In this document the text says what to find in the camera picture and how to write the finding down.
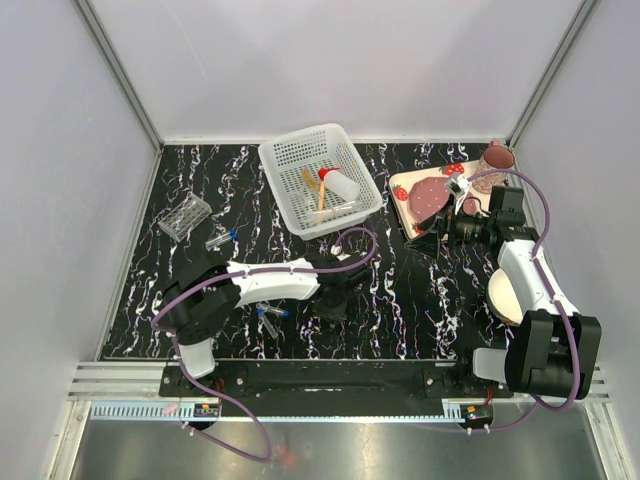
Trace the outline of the bundle of plastic pipettes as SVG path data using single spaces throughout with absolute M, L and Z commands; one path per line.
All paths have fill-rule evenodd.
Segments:
M 359 208 L 360 204 L 357 201 L 346 202 L 334 207 L 326 205 L 324 209 L 310 210 L 304 213 L 302 215 L 302 221 L 306 223 L 322 223 L 355 213 Z

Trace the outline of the wash bottle red cap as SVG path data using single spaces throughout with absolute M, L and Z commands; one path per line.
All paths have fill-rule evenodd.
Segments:
M 325 168 L 318 171 L 325 188 L 346 202 L 355 201 L 360 193 L 360 185 L 340 172 L 339 168 Z

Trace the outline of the clear test tube rack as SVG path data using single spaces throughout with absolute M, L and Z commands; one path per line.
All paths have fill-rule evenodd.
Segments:
M 210 205 L 189 192 L 185 199 L 159 221 L 160 229 L 176 242 L 183 241 L 210 214 Z

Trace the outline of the wooden test tube clamp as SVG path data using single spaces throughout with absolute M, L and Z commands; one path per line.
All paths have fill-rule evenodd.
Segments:
M 318 212 L 321 212 L 324 210 L 324 199 L 325 199 L 325 183 L 322 180 L 319 184 L 319 190 L 318 190 Z

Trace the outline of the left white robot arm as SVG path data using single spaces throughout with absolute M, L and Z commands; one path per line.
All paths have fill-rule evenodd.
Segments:
M 369 266 L 353 255 L 242 264 L 205 254 L 166 286 L 162 300 L 170 310 L 157 325 L 177 339 L 185 365 L 181 384 L 193 395 L 203 396 L 216 382 L 213 337 L 234 310 L 276 300 L 309 301 L 315 316 L 343 323 L 355 290 L 369 278 Z

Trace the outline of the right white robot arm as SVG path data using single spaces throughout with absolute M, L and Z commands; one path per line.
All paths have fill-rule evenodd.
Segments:
M 602 328 L 567 300 L 539 246 L 539 234 L 527 226 L 520 188 L 492 190 L 489 212 L 469 215 L 460 189 L 453 187 L 444 206 L 420 223 L 410 249 L 438 257 L 442 244 L 487 246 L 511 283 L 522 319 L 506 349 L 476 348 L 454 371 L 454 384 L 476 396 L 490 381 L 512 392 L 584 399 L 589 393 Z

